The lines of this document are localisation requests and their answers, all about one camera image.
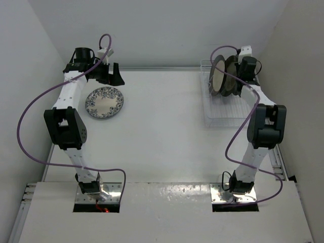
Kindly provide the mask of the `silver rim plate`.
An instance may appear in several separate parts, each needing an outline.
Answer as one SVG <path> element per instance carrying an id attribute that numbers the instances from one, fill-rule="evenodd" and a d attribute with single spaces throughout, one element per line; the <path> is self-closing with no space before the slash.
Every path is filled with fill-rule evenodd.
<path id="1" fill-rule="evenodd" d="M 218 55 L 214 61 L 209 75 L 209 93 L 211 96 L 219 94 L 222 88 L 225 72 L 225 58 Z"/>
<path id="2" fill-rule="evenodd" d="M 232 75 L 237 77 L 237 63 L 236 62 L 233 62 L 233 72 L 232 72 Z M 233 79 L 234 80 L 234 87 L 232 89 L 232 93 L 233 95 L 237 96 L 239 95 L 239 89 L 240 89 L 240 82 L 237 80 L 237 79 Z"/>

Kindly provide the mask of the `striped dark rim plate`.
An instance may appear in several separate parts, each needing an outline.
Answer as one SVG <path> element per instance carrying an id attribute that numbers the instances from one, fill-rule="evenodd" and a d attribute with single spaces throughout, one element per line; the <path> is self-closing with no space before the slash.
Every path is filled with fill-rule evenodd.
<path id="1" fill-rule="evenodd" d="M 236 63 L 237 57 L 234 55 L 228 57 L 225 61 L 225 72 L 229 73 L 229 75 L 225 74 L 223 78 L 220 92 L 223 97 L 227 97 L 231 94 L 236 95 L 237 93 L 237 80 L 235 79 L 237 76 Z"/>

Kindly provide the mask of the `blue floral plate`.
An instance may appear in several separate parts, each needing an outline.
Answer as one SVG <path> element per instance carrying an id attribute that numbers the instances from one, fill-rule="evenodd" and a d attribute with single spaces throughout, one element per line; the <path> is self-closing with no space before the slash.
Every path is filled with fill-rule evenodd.
<path id="1" fill-rule="evenodd" d="M 98 119 L 106 119 L 120 112 L 124 96 L 114 87 L 101 87 L 93 90 L 85 101 L 87 113 Z"/>

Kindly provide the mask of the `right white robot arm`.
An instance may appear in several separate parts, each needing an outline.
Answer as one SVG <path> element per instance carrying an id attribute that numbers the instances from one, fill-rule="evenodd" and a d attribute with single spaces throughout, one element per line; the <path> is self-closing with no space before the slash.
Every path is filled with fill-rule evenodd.
<path id="1" fill-rule="evenodd" d="M 239 166 L 229 179 L 229 192 L 251 192 L 264 157 L 284 138 L 287 108 L 271 101 L 256 80 L 258 60 L 251 56 L 238 59 L 238 95 L 249 105 L 251 111 L 244 121 L 248 123 L 247 150 Z"/>

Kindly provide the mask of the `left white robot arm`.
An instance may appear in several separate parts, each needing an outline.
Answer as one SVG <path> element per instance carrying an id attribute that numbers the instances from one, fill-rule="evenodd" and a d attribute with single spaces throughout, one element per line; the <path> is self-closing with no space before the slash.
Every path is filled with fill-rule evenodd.
<path id="1" fill-rule="evenodd" d="M 59 98 L 52 109 L 44 112 L 52 142 L 70 158 L 82 194 L 101 202 L 109 198 L 109 191 L 99 172 L 88 168 L 84 156 L 87 128 L 77 109 L 88 80 L 95 79 L 111 86 L 124 85 L 118 64 L 114 64 L 113 73 L 109 73 L 108 57 L 111 54 L 111 48 L 100 48 L 97 54 L 89 48 L 76 48 L 63 70 L 65 84 Z"/>

